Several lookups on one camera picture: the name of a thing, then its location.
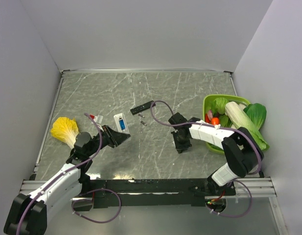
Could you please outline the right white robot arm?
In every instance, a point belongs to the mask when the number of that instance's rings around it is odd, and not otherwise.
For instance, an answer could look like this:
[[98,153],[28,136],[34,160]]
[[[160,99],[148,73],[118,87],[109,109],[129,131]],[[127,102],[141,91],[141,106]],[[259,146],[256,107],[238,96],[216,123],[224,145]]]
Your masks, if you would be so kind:
[[175,129],[171,134],[178,153],[191,147],[191,139],[210,143],[224,151],[226,163],[209,176],[208,189],[213,195],[219,195],[232,180],[250,174],[264,158],[244,127],[237,130],[213,127],[198,118],[187,120],[180,113],[173,114],[168,122]]

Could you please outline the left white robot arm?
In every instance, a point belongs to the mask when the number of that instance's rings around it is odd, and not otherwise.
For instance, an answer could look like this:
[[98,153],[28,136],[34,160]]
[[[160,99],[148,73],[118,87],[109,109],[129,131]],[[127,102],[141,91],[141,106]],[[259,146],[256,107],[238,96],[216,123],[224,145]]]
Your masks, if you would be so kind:
[[117,132],[104,125],[96,136],[81,132],[76,136],[70,157],[46,183],[28,195],[20,193],[12,202],[3,232],[7,235],[43,235],[51,218],[75,196],[91,191],[86,174],[99,150],[117,147],[130,134]]

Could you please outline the white remote control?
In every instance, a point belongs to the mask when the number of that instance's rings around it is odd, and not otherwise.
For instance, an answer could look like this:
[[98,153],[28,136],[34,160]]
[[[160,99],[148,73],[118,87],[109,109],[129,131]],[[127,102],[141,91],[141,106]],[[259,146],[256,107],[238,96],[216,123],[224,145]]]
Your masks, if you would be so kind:
[[124,113],[114,115],[114,120],[118,132],[130,134]]

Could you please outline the blue battery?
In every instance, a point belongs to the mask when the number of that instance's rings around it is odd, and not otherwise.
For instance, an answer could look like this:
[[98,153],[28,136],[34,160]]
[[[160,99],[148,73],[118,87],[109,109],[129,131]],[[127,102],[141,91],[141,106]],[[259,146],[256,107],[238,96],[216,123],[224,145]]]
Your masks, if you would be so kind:
[[124,119],[119,119],[118,122],[119,122],[120,129],[122,131],[124,131],[126,129],[126,125],[125,125]]

